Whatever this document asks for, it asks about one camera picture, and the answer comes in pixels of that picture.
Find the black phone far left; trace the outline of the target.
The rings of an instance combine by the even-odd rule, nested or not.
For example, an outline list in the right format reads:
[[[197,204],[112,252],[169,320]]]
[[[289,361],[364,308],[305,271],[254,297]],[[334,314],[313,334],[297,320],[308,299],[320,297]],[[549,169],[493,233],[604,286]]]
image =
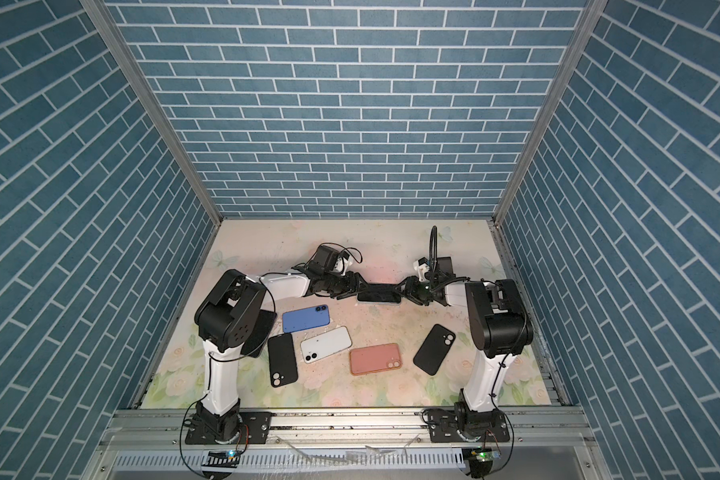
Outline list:
[[[267,342],[277,319],[277,313],[270,310],[261,310],[253,327],[251,335],[243,344],[241,355],[258,358],[264,344]]]

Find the pink phone case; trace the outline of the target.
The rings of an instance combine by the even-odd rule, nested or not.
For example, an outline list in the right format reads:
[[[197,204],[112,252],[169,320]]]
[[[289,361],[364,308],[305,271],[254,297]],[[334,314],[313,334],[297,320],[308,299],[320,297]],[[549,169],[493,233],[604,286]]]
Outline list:
[[[388,343],[352,349],[349,365],[354,376],[398,369],[402,366],[399,346]]]

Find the white phone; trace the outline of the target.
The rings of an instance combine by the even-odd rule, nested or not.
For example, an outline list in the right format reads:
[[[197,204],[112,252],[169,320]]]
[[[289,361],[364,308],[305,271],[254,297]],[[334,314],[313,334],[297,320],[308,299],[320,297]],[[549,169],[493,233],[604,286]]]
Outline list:
[[[301,342],[301,351],[307,364],[325,359],[349,349],[352,340],[344,326],[308,338]]]

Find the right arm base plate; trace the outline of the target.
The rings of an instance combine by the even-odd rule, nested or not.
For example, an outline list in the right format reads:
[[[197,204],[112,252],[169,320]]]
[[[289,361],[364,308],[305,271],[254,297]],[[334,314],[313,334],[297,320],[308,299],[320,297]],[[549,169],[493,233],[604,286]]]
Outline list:
[[[497,409],[476,412],[469,410],[465,404],[457,403],[453,409],[423,409],[420,417],[433,443],[502,443],[511,439],[505,415]]]

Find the black phone purple edge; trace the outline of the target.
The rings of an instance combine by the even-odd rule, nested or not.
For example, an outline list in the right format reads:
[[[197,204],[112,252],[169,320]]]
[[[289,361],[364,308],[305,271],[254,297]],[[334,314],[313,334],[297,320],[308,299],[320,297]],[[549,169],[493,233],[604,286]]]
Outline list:
[[[400,304],[402,295],[395,286],[371,285],[357,293],[357,300],[362,303]]]

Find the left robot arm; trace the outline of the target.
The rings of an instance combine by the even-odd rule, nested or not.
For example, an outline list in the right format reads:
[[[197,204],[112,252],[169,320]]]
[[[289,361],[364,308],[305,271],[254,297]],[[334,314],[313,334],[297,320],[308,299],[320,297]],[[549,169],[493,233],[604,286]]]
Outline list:
[[[253,333],[262,306],[290,298],[324,293],[332,298],[356,294],[360,274],[328,272],[321,275],[290,269],[249,276],[236,269],[224,272],[195,313],[205,351],[205,393],[202,409],[225,417],[239,408],[238,362],[244,343]]]

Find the black phone case right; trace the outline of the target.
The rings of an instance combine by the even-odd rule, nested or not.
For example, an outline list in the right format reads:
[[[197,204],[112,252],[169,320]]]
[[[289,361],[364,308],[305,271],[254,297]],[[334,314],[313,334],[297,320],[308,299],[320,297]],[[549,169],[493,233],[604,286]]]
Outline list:
[[[413,357],[413,363],[430,376],[437,374],[454,341],[455,333],[435,324]]]

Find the blue phone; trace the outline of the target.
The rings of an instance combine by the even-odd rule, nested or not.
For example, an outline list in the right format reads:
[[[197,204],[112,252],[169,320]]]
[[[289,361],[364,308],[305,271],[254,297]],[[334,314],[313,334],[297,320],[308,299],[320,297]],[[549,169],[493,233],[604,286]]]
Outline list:
[[[327,326],[330,323],[330,313],[325,304],[302,308],[282,314],[282,328],[284,333],[294,333],[309,329]]]

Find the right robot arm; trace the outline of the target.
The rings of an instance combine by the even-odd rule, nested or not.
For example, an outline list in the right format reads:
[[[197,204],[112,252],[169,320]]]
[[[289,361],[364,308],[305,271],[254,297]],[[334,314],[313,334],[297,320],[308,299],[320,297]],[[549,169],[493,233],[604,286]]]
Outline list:
[[[466,309],[476,357],[462,389],[460,408],[468,413],[496,410],[509,366],[534,336],[516,283],[459,276],[440,283],[422,283],[409,277],[393,290],[417,305],[437,302]]]

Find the black phone case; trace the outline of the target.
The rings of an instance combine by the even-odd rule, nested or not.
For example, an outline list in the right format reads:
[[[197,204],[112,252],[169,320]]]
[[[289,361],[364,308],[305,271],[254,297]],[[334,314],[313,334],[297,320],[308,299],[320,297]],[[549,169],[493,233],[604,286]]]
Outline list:
[[[267,341],[269,380],[273,388],[298,380],[298,365],[291,333],[272,336]]]
[[[454,341],[455,333],[435,324],[413,357],[413,363],[430,376],[437,374]]]

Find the black phone case left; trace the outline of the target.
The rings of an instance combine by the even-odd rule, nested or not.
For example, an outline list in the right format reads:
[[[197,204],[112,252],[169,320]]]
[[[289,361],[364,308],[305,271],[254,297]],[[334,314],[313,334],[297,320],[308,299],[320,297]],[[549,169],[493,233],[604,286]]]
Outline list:
[[[291,333],[272,336],[267,341],[269,380],[273,388],[298,380],[298,365]]]

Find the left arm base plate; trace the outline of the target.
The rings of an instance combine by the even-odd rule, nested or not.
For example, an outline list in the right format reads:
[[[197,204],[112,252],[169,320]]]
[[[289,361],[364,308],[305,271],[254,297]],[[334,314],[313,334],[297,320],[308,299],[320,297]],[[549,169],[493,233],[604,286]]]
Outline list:
[[[223,416],[201,410],[183,422],[189,445],[265,444],[273,414],[265,411],[231,411]]]

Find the aluminium front rail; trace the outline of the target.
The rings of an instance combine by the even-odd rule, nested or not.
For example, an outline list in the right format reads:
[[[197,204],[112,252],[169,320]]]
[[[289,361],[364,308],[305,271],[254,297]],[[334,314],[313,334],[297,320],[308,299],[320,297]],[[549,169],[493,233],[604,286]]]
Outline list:
[[[277,408],[242,409],[273,414],[265,444],[254,447],[355,447],[399,448],[403,444],[430,446],[430,436],[420,412],[424,407],[374,408]],[[489,446],[590,446],[595,436],[579,407],[505,407],[509,424],[508,442],[474,442]],[[184,410],[119,410],[105,430],[101,443],[123,450],[171,449],[184,442],[183,422],[191,416]]]

